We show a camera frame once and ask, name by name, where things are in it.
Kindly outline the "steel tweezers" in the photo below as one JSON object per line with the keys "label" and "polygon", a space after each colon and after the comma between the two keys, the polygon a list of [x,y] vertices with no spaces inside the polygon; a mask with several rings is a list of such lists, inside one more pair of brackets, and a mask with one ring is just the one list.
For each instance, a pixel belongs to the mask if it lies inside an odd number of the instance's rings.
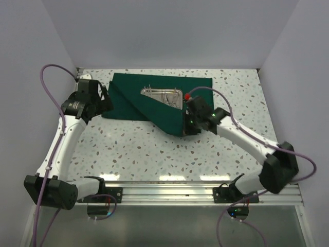
{"label": "steel tweezers", "polygon": [[150,85],[148,87],[144,87],[144,93],[149,95],[152,94],[152,89]]}

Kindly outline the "steel instrument tray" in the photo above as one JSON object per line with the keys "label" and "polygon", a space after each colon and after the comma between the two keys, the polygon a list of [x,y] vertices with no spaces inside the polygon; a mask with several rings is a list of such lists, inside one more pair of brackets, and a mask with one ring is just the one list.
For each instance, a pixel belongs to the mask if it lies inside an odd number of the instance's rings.
{"label": "steel instrument tray", "polygon": [[155,89],[155,88],[143,88],[140,91],[141,95],[152,98],[156,101],[159,101],[167,106],[176,109],[183,109],[184,100],[183,92],[177,88],[175,89]]}

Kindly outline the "steel surgical scissors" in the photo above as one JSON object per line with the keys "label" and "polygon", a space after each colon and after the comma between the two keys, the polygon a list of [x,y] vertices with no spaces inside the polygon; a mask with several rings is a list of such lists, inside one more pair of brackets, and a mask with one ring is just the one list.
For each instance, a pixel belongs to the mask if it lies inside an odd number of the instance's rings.
{"label": "steel surgical scissors", "polygon": [[166,96],[166,100],[169,106],[173,107],[173,108],[180,108],[180,104],[179,104],[179,92],[177,91],[177,89],[171,90],[168,93],[165,93]]}

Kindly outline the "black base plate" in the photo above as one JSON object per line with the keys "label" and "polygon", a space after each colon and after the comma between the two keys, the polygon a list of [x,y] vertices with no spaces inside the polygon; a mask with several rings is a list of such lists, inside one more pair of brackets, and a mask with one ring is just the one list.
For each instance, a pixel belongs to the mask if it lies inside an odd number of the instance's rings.
{"label": "black base plate", "polygon": [[213,187],[212,188],[212,195],[214,203],[216,204],[228,204],[234,203],[239,200],[244,199],[242,202],[244,203],[246,200],[249,203],[259,203],[259,196],[257,196],[256,191],[252,191],[247,195],[241,194],[237,189],[232,189],[230,187]]}
{"label": "black base plate", "polygon": [[122,187],[105,187],[96,195],[88,196],[84,199],[87,203],[114,203],[114,199],[100,196],[100,195],[110,195],[116,199],[117,204],[122,202],[123,188]]}

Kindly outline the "steel forceps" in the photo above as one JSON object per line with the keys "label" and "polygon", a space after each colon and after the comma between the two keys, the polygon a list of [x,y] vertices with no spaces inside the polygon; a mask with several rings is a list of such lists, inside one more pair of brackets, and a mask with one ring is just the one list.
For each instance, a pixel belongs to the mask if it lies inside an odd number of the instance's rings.
{"label": "steel forceps", "polygon": [[161,99],[164,104],[169,104],[169,99],[167,97],[166,91],[161,93]]}

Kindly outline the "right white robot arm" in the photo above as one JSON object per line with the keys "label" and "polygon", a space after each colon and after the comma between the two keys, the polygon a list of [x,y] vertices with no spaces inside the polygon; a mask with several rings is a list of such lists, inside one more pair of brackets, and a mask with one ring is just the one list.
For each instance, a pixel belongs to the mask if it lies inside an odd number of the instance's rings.
{"label": "right white robot arm", "polygon": [[212,109],[201,96],[185,95],[188,123],[196,129],[212,132],[232,141],[249,153],[261,166],[259,172],[240,174],[229,185],[219,189],[219,194],[235,202],[241,202],[247,195],[258,190],[279,194],[298,173],[294,148],[288,142],[277,144],[244,129],[231,111]]}

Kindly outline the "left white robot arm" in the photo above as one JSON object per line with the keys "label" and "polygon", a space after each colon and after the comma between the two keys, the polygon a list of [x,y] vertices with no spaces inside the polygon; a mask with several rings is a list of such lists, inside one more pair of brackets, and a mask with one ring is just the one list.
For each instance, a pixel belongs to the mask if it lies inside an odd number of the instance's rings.
{"label": "left white robot arm", "polygon": [[85,197],[95,202],[106,198],[104,179],[86,176],[70,182],[68,171],[88,122],[113,108],[106,87],[99,81],[78,81],[78,89],[60,107],[57,131],[43,163],[35,175],[24,179],[24,187],[36,205],[70,210]]}

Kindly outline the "green surgical cloth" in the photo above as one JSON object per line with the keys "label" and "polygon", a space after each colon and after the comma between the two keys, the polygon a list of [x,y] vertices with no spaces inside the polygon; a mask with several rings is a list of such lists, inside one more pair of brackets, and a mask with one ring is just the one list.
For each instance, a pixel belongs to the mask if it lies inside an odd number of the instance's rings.
{"label": "green surgical cloth", "polygon": [[151,121],[167,134],[182,137],[186,107],[172,108],[159,101],[141,95],[144,87],[155,89],[179,89],[183,95],[198,86],[212,87],[211,78],[173,77],[143,74],[115,73],[108,86],[108,94],[114,105],[104,112],[103,118],[119,120]]}

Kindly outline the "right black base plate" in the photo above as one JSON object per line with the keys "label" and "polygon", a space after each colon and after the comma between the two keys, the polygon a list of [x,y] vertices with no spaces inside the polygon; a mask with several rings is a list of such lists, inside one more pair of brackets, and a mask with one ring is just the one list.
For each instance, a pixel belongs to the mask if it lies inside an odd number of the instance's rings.
{"label": "right black base plate", "polygon": [[244,203],[246,200],[249,203],[259,203],[259,196],[257,196],[256,191],[252,191],[247,195],[241,194],[237,189],[232,189],[230,187],[213,187],[212,188],[212,195],[214,203],[216,204],[228,204],[234,203],[239,200],[244,199],[242,202]]}

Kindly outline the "aluminium mounting rail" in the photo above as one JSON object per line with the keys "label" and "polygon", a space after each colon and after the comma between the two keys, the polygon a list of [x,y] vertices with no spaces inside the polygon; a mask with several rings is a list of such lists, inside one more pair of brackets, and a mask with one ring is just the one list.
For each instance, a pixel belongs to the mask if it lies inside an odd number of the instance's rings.
{"label": "aluminium mounting rail", "polygon": [[[219,187],[221,181],[203,182],[106,182],[106,187],[122,187],[122,206],[228,206],[232,203],[216,204],[212,188]],[[286,186],[280,194],[261,194],[259,203],[246,200],[241,205],[254,206],[300,206],[303,205],[301,191],[297,185]]]}

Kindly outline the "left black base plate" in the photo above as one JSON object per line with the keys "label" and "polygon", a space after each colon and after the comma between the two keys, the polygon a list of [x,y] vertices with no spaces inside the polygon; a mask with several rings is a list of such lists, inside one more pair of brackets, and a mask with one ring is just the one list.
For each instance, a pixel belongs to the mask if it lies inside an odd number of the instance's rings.
{"label": "left black base plate", "polygon": [[122,202],[123,188],[122,187],[105,187],[96,195],[88,196],[84,199],[87,203],[114,203],[114,199],[100,196],[100,195],[110,195],[116,199],[117,204]]}

